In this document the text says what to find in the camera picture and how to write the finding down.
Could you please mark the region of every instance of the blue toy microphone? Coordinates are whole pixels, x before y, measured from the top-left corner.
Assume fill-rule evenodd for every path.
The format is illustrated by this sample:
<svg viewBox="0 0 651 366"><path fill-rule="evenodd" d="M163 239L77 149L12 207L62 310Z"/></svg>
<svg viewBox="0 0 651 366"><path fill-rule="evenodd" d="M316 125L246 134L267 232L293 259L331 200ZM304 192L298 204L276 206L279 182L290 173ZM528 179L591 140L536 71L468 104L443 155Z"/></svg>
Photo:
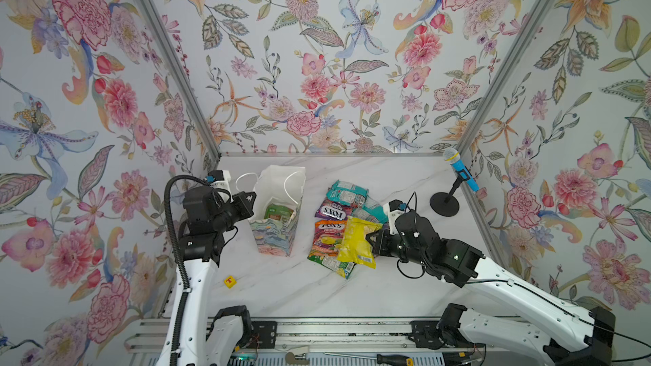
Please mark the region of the blue toy microphone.
<svg viewBox="0 0 651 366"><path fill-rule="evenodd" d="M479 185L473 179L473 176L466 168L466 165L461 161L459 152L453 148L445 149L443 152L443 158L445 161L450 163L454 171L456 172L456 180L452 185L450 192L437 192L430 198L430 207L434 209L439 215L443 216L454 216L459 212L459 201L452 196L457 188L464 181L468 182L471 190L477 192L479 191Z"/></svg>

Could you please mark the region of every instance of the starfish-shaped orange flower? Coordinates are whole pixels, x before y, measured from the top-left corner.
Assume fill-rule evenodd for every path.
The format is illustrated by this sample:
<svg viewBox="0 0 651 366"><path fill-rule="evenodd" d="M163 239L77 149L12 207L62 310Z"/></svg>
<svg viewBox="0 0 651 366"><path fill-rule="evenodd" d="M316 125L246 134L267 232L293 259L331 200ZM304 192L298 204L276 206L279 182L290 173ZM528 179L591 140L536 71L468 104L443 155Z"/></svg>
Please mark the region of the starfish-shaped orange flower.
<svg viewBox="0 0 651 366"><path fill-rule="evenodd" d="M510 153L511 155L513 155L513 152L511 151L511 145L509 144L509 132L516 134L516 136L517 136L517 132L516 132L515 130L513 130L513 129L511 128L511 126L509 126L509 123L511 123L511 121L512 121L513 119L515 119L515 117L517 116L517 113L520 111L520 109L522 108L522 105L524 105L524 104L525 104L525 102L522 101L522 103L520 104L520 107L516 110L516 113L514 113L514 114L513 114L513 115L512 115L512 116L511 116L507 121L505 121L505 122L502 122L500 119L490 119L489 121L487 121L486 123L484 123L484 125L487 125L487 124L489 124L489 123L493 123L493 128L497 130L497 131L495 131L494 133L489 134L487 137L490 137L490 136L494 136L494 137L493 137L491 140L487 140L487 141L485 141L484 143L494 142L494 141L496 141L496 140L500 137L500 135L501 135L502 133L504 133L504 138L505 138L505 140L507 141L507 149L509 149L509 153Z"/></svg>
<svg viewBox="0 0 651 366"><path fill-rule="evenodd" d="M212 114L212 116L210 118L214 118L220 108L225 109L226 107L230 106L231 107L231 114L229 115L228 119L226 119L226 121L231 120L231 117L233 116L233 112L235 112L235 118L233 119L233 121L231 123L231 126L233 126L233 124L235 124L235 121L238 119L238 105L244 106L245 108L249 108L249 109L253 109L253 110L262 110L262 109L255 108L254 106L249 106L246 103L242 102L244 99L250 98L251 96L236 98L235 97L235 89L233 88L233 83L231 82L231 78L229 77L228 74L226 74L226 77L229 79L229 86L231 87L231 98L226 102L222 102L222 103L218 104L217 107L215 108L215 112Z"/></svg>

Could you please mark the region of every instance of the black stand base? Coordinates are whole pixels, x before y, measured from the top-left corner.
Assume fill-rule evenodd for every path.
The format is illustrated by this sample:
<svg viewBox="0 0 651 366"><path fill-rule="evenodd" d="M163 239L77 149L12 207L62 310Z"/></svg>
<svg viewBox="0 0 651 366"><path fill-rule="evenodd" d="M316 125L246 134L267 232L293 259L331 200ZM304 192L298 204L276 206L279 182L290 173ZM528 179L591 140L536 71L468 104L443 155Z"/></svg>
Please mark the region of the black stand base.
<svg viewBox="0 0 651 366"><path fill-rule="evenodd" d="M454 216L459 212L459 201L447 192L437 192L430 198L430 207L439 215Z"/></svg>

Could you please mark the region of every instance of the screwdriver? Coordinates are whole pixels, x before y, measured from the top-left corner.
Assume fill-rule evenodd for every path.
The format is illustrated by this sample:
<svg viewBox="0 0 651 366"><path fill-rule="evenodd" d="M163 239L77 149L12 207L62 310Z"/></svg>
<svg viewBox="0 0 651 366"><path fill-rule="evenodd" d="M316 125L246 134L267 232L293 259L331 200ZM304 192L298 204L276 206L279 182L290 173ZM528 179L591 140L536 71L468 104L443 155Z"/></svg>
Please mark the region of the screwdriver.
<svg viewBox="0 0 651 366"><path fill-rule="evenodd" d="M378 362L379 365L390 365L390 366L413 366L413 359L404 356L404 355L381 355L378 354L377 357L373 356L360 356L360 355L348 355L343 353L332 353L324 352L324 355L331 356L342 356L344 358L357 358L357 359L370 359Z"/></svg>

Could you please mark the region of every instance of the yellow cube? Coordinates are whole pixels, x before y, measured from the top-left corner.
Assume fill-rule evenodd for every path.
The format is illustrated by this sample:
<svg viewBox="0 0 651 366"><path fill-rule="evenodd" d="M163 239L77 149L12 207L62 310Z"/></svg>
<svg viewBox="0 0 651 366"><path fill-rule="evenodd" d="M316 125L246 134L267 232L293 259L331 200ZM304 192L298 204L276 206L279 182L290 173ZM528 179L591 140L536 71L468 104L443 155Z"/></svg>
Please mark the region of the yellow cube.
<svg viewBox="0 0 651 366"><path fill-rule="evenodd" d="M226 287L228 287L230 289L235 284L237 284L237 281L235 280L235 277L229 276L229 277L226 278L226 280L224 280L224 284L226 285Z"/></svg>

